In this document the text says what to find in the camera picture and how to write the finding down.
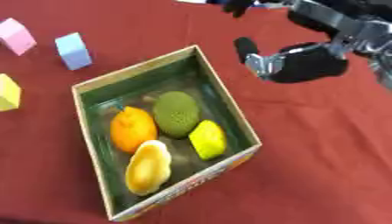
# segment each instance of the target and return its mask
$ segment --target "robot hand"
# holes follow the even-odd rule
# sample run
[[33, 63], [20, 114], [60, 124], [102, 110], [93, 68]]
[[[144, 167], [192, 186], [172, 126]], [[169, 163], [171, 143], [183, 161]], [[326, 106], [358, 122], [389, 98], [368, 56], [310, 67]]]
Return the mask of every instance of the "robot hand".
[[[289, 19], [304, 27], [325, 32], [328, 43], [304, 43], [271, 56], [258, 55], [249, 39], [234, 44], [242, 63], [258, 77], [282, 83], [312, 81], [340, 76], [346, 70], [346, 53], [368, 57], [378, 81], [392, 88], [392, 9], [366, 0], [263, 0], [289, 8]], [[240, 17], [253, 0], [229, 0], [226, 12]]]
[[249, 38], [234, 42], [240, 62], [259, 78], [280, 83], [313, 81], [327, 76], [340, 76], [348, 67], [348, 61], [330, 54], [323, 44], [303, 43], [263, 57]]

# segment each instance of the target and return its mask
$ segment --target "toy block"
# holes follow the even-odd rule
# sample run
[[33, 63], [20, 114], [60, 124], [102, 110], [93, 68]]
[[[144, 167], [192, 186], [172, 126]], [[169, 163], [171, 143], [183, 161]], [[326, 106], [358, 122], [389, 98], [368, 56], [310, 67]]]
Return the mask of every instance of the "toy block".
[[81, 35], [78, 32], [56, 38], [56, 46], [59, 56], [70, 70], [76, 70], [92, 64]]
[[0, 23], [0, 41], [16, 55], [22, 55], [37, 44], [25, 26], [13, 18]]
[[0, 74], [0, 111], [19, 108], [22, 89], [5, 73]]

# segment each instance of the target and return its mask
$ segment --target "fabric surface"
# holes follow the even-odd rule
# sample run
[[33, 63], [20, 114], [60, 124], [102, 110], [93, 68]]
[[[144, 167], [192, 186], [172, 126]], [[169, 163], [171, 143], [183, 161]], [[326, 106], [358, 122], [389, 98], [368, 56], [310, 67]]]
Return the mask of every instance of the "fabric surface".
[[[0, 223], [109, 223], [70, 87], [191, 44], [204, 51], [264, 145], [246, 164], [130, 223], [387, 224], [392, 222], [392, 93], [351, 55], [341, 78], [261, 82], [233, 40], [263, 53], [326, 37], [285, 10], [232, 19], [219, 6], [172, 0], [1, 1], [38, 46], [0, 46], [0, 72], [23, 88], [0, 114]], [[94, 64], [68, 71], [54, 39], [79, 32]]]

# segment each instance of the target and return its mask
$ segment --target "green textured ball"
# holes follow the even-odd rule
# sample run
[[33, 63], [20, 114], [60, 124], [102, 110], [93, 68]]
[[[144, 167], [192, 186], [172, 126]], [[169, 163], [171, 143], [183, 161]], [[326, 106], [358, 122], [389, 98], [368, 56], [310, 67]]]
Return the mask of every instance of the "green textured ball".
[[159, 128], [175, 138], [186, 137], [200, 121], [200, 108], [196, 101], [179, 91], [160, 95], [152, 112]]

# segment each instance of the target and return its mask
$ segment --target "bread roll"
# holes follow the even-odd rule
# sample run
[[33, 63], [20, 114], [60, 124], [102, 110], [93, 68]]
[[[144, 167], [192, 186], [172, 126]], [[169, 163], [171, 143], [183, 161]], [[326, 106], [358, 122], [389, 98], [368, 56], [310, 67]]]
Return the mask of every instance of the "bread roll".
[[131, 158], [125, 173], [130, 191], [139, 196], [154, 193], [171, 175], [172, 156], [158, 140], [142, 143]]

